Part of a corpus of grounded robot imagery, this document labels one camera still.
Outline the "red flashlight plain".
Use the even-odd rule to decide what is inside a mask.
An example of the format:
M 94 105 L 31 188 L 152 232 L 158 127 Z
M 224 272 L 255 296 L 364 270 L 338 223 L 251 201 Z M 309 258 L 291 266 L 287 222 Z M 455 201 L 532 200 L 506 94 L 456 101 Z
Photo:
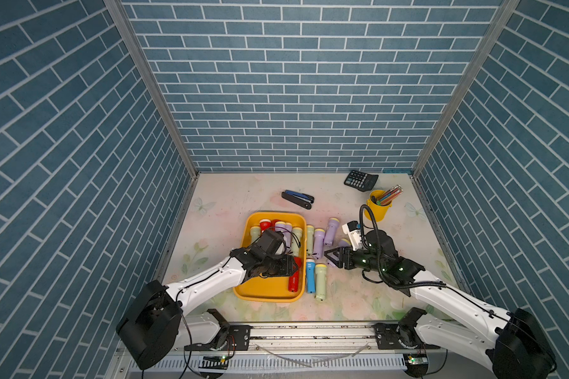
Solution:
M 294 257 L 294 262 L 296 265 L 296 270 L 292 274 L 292 276 L 289 277 L 288 289 L 289 289 L 289 292 L 297 293 L 299 291 L 299 287 L 300 287 L 300 272 L 301 272 L 303 266 L 302 266 L 302 260 L 300 257 Z

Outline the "red flashlight white logo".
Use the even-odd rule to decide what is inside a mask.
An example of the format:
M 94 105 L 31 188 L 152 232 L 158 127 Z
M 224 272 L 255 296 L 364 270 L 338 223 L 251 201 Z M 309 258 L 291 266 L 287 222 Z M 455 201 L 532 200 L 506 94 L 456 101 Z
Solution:
M 262 233 L 271 228 L 271 226 L 272 226 L 272 221 L 270 219 L 262 219 L 259 222 L 259 227 Z

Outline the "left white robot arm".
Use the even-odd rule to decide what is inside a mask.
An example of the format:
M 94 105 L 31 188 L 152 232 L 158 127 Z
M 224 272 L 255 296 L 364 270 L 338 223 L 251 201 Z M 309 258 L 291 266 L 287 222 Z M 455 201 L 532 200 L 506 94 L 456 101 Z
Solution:
M 288 278 L 303 264 L 286 253 L 281 232 L 263 232 L 251 245 L 233 249 L 229 256 L 204 272 L 180 282 L 164 285 L 159 280 L 146 284 L 129 305 L 116 332 L 138 368 L 147 370 L 159 363 L 175 346 L 180 324 L 188 345 L 213 342 L 227 323 L 215 310 L 185 317 L 216 295 L 259 277 Z

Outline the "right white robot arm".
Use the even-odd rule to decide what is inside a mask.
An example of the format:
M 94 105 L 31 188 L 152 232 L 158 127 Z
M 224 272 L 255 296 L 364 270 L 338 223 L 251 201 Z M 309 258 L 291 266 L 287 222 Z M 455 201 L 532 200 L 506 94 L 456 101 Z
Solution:
M 412 308 L 398 323 L 401 344 L 443 347 L 489 369 L 498 378 L 546 378 L 556 371 L 556 357 L 534 315 L 511 312 L 450 286 L 423 265 L 402 257 L 385 232 L 372 240 L 355 230 L 350 242 L 323 243 L 323 255 L 338 268 L 377 273 L 379 283 L 422 301 L 452 317 L 443 321 Z

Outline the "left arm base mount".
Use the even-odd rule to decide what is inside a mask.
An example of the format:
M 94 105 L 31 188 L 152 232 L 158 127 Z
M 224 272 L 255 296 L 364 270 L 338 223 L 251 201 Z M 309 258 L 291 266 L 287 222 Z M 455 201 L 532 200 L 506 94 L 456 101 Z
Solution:
M 224 351 L 228 343 L 231 349 L 247 351 L 251 337 L 250 325 L 228 322 L 217 309 L 193 316 L 186 316 L 180 327 L 179 344 L 185 351 Z

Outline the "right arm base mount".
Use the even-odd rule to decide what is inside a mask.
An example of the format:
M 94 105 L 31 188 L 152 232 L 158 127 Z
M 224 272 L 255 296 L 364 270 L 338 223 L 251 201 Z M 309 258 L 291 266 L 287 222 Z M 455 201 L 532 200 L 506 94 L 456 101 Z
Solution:
M 398 322 L 375 323 L 372 328 L 378 349 L 438 349 L 436 345 L 426 344 L 415 331 L 418 320 L 426 314 L 425 310 L 414 307 Z

